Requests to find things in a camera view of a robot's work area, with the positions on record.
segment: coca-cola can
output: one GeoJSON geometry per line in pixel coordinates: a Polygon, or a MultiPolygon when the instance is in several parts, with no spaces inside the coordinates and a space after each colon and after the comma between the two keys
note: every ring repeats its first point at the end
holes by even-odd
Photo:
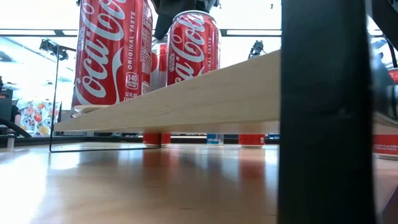
{"type": "MultiPolygon", "coordinates": [[[[167,75],[166,70],[167,70],[167,40],[166,39],[154,40],[152,42],[152,66],[150,70],[151,91],[166,86],[166,75],[167,75]]],[[[171,134],[144,133],[142,142],[146,146],[158,146],[159,143],[161,142],[162,147],[165,147],[171,143],[171,134]]]]}
{"type": "Polygon", "coordinates": [[[373,151],[382,159],[398,160],[398,135],[374,134],[373,151]]]}
{"type": "Polygon", "coordinates": [[[398,84],[398,68],[392,68],[392,69],[388,70],[388,73],[390,74],[394,83],[398,84]]]}
{"type": "Polygon", "coordinates": [[[145,133],[142,137],[142,143],[146,146],[158,146],[161,143],[162,147],[166,147],[171,143],[171,134],[145,133]]]}
{"type": "Polygon", "coordinates": [[[220,30],[206,12],[176,15],[169,32],[167,84],[220,68],[220,30]]]}
{"type": "Polygon", "coordinates": [[[82,0],[72,106],[113,105],[149,91],[147,0],[82,0]]]}
{"type": "Polygon", "coordinates": [[[152,63],[150,67],[150,90],[166,86],[167,81],[167,38],[152,42],[152,63]]]}
{"type": "Polygon", "coordinates": [[[261,148],[266,144],[265,134],[240,134],[238,143],[241,147],[261,148]]]}

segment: coca-cola logo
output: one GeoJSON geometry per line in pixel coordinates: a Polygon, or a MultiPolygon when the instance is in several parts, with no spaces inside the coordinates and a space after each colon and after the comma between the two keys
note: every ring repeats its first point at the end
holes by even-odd
{"type": "MultiPolygon", "coordinates": [[[[200,35],[201,32],[205,31],[205,19],[202,15],[191,13],[181,15],[176,18],[176,22],[181,25],[188,27],[188,29],[184,30],[185,36],[188,37],[189,41],[183,43],[183,49],[179,49],[176,45],[180,45],[182,43],[182,38],[174,34],[172,35],[170,45],[173,51],[181,58],[185,60],[200,63],[204,61],[205,54],[203,53],[201,45],[205,44],[205,40],[200,35]]],[[[204,66],[198,71],[197,75],[201,75],[204,70],[204,66]]],[[[180,77],[175,79],[176,82],[180,82],[182,80],[186,80],[189,78],[193,78],[195,75],[194,69],[187,63],[183,64],[179,63],[177,60],[175,61],[175,71],[180,77]]]]}
{"type": "MultiPolygon", "coordinates": [[[[98,0],[98,3],[102,7],[103,11],[107,13],[102,12],[99,13],[97,16],[93,16],[96,12],[95,8],[90,4],[90,2],[91,1],[86,0],[81,7],[81,21],[86,26],[86,33],[81,33],[80,35],[84,35],[85,37],[89,38],[90,35],[98,35],[108,40],[121,40],[124,37],[124,32],[122,25],[120,24],[120,22],[118,22],[117,19],[124,19],[125,15],[123,10],[116,2],[125,3],[126,0],[98,0]],[[92,20],[94,18],[96,18],[98,22],[97,24],[93,23],[92,20]]],[[[88,76],[83,76],[83,78],[76,79],[75,93],[80,103],[83,105],[87,105],[91,103],[88,102],[79,92],[76,84],[82,84],[83,88],[87,92],[97,98],[104,98],[106,96],[107,92],[104,86],[98,80],[104,80],[108,77],[108,71],[105,69],[104,65],[109,63],[109,49],[99,39],[95,39],[94,41],[92,41],[92,39],[85,39],[84,43],[84,50],[87,53],[87,57],[83,60],[83,67],[88,73],[88,76]]],[[[112,73],[113,82],[116,90],[116,103],[119,102],[119,95],[116,83],[116,72],[118,68],[122,65],[120,61],[120,54],[122,49],[123,47],[121,47],[115,53],[115,55],[113,55],[112,59],[112,73]]]]}

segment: can lid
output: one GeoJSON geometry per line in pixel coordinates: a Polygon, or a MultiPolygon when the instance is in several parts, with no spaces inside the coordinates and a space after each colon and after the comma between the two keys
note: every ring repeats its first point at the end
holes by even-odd
{"type": "Polygon", "coordinates": [[[186,14],[186,13],[200,13],[200,14],[204,14],[204,15],[210,16],[210,17],[214,20],[214,22],[217,23],[216,20],[214,19],[214,17],[213,17],[212,15],[210,15],[210,14],[207,13],[207,12],[203,12],[203,11],[199,11],[199,10],[188,10],[188,11],[180,12],[180,13],[178,13],[178,14],[174,17],[173,22],[176,20],[176,18],[177,18],[178,16],[184,15],[184,14],[186,14]]]}

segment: wooden shelf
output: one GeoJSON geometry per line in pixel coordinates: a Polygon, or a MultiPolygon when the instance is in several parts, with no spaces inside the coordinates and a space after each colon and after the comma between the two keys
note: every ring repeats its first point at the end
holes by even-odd
{"type": "Polygon", "coordinates": [[[279,132],[280,51],[55,125],[56,131],[279,132]]]}

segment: black post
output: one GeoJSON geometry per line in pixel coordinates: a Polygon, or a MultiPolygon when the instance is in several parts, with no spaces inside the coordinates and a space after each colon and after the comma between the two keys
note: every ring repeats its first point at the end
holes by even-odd
{"type": "Polygon", "coordinates": [[[376,223],[364,1],[282,0],[278,224],[376,223]]]}
{"type": "Polygon", "coordinates": [[[396,53],[394,52],[394,46],[392,46],[392,44],[390,43],[390,41],[386,38],[387,43],[388,43],[388,48],[390,49],[390,54],[391,54],[391,59],[392,59],[392,66],[394,68],[398,67],[397,64],[397,57],[396,57],[396,53]]]}
{"type": "Polygon", "coordinates": [[[54,117],[55,117],[55,100],[57,99],[57,83],[58,83],[58,67],[59,67],[59,56],[60,56],[60,46],[57,45],[57,69],[55,71],[55,86],[54,86],[54,99],[53,99],[53,104],[52,104],[52,117],[51,117],[51,132],[50,132],[50,146],[49,150],[52,152],[52,138],[53,138],[53,132],[54,132],[54,117]]]}

